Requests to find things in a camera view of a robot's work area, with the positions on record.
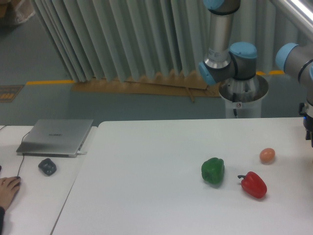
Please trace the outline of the dark sleeve forearm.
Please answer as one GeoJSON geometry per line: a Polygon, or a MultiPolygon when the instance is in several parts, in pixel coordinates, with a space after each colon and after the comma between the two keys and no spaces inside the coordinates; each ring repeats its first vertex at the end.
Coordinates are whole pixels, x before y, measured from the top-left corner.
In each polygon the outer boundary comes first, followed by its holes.
{"type": "Polygon", "coordinates": [[[4,216],[5,216],[5,209],[3,207],[0,207],[0,235],[2,235],[4,216]]]}

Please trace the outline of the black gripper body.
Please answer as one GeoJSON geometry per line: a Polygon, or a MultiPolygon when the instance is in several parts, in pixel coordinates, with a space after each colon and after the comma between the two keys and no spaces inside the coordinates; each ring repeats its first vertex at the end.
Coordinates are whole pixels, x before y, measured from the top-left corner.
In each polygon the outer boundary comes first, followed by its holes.
{"type": "Polygon", "coordinates": [[[299,104],[299,115],[303,117],[303,125],[306,129],[306,140],[313,145],[313,106],[309,103],[299,104]]]}

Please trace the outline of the person's hand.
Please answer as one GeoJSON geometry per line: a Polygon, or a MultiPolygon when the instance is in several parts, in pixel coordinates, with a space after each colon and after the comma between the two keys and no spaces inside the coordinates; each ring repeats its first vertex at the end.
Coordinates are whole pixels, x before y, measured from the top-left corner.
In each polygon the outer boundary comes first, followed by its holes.
{"type": "Polygon", "coordinates": [[[0,206],[5,211],[10,207],[15,195],[20,190],[20,186],[15,187],[19,180],[15,177],[5,177],[0,179],[0,206]]]}

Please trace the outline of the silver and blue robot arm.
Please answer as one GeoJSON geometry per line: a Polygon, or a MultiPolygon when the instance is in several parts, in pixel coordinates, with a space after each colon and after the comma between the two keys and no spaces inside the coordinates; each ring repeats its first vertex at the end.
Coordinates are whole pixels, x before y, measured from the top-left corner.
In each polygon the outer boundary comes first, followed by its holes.
{"type": "MultiPolygon", "coordinates": [[[[211,13],[209,50],[199,62],[199,72],[208,85],[219,83],[227,118],[258,118],[261,101],[268,93],[268,83],[256,74],[257,49],[248,42],[229,43],[234,13],[239,0],[205,0],[211,13]]],[[[282,46],[275,63],[285,74],[307,89],[306,102],[298,113],[303,117],[306,139],[313,139],[313,46],[288,43],[282,46]]]]}

